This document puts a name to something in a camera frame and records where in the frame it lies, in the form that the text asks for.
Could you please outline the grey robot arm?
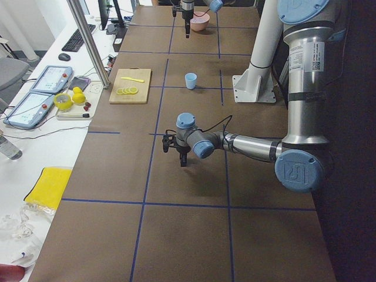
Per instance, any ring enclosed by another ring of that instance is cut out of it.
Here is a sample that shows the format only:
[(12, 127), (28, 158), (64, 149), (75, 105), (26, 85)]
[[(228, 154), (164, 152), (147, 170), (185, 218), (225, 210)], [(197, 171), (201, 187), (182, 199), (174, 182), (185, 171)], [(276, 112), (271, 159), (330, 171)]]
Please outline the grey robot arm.
[(235, 3), (235, 1), (221, 1), (221, 0), (212, 0), (212, 1), (203, 1), (204, 6), (208, 7), (206, 12), (195, 12), (195, 1), (179, 1), (177, 6), (173, 7), (173, 17), (176, 17), (176, 14), (180, 12), (184, 20), (185, 36), (190, 38), (190, 32), (203, 31), (209, 24), (210, 15), (209, 11), (214, 13), (218, 12), (224, 5), (230, 5)]
[(321, 132), (320, 111), (325, 101), (325, 45), (344, 37), (348, 1), (266, 1), (250, 64), (233, 77), (236, 102), (272, 103), (271, 66), (278, 42), (288, 52), (288, 130), (281, 140), (212, 132), (196, 125), (191, 113), (181, 113), (176, 133), (165, 134), (163, 148), (175, 148), (180, 164), (188, 152), (204, 159), (216, 149), (272, 162), (283, 186), (299, 193), (318, 189), (333, 166)]

